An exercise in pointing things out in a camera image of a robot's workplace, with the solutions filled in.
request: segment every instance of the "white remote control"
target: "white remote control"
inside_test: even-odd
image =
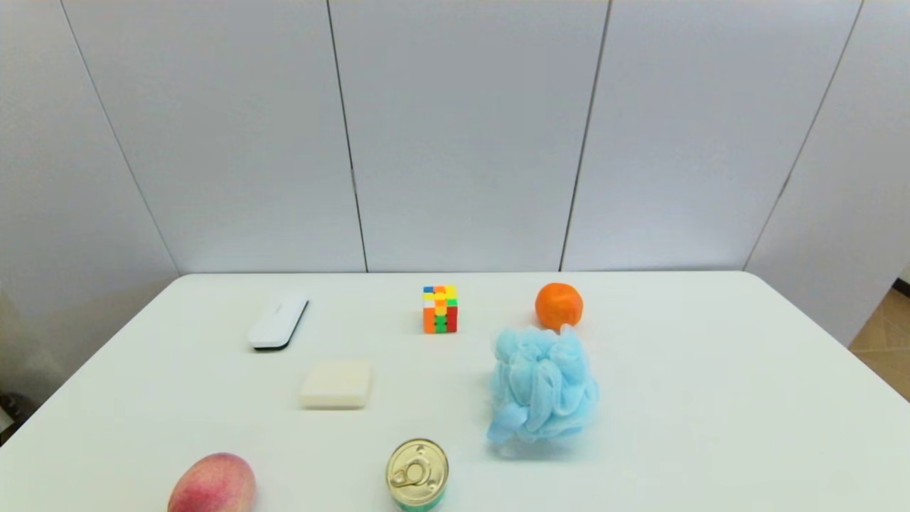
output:
[[[288,346],[308,303],[303,293],[290,293],[267,304],[247,333],[249,345],[259,351],[281,350]]]

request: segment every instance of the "metal can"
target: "metal can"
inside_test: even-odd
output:
[[[449,481],[449,458],[429,439],[405,441],[389,457],[386,484],[405,512],[427,512],[442,501]]]

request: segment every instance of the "orange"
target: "orange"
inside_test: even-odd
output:
[[[570,284],[551,282],[541,288],[534,302],[537,318],[547,329],[559,331],[564,323],[575,325],[581,320],[584,301]]]

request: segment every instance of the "pull tab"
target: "pull tab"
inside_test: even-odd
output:
[[[414,466],[420,468],[420,476],[417,478],[411,479],[408,476],[410,469]],[[427,459],[423,457],[414,457],[404,466],[395,471],[395,474],[392,475],[391,484],[394,487],[405,487],[405,486],[422,486],[427,483],[427,480],[430,479],[430,463],[427,462]]]

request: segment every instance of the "colorful cube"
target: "colorful cube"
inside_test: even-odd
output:
[[[458,288],[454,286],[423,287],[423,332],[455,333],[458,331]]]

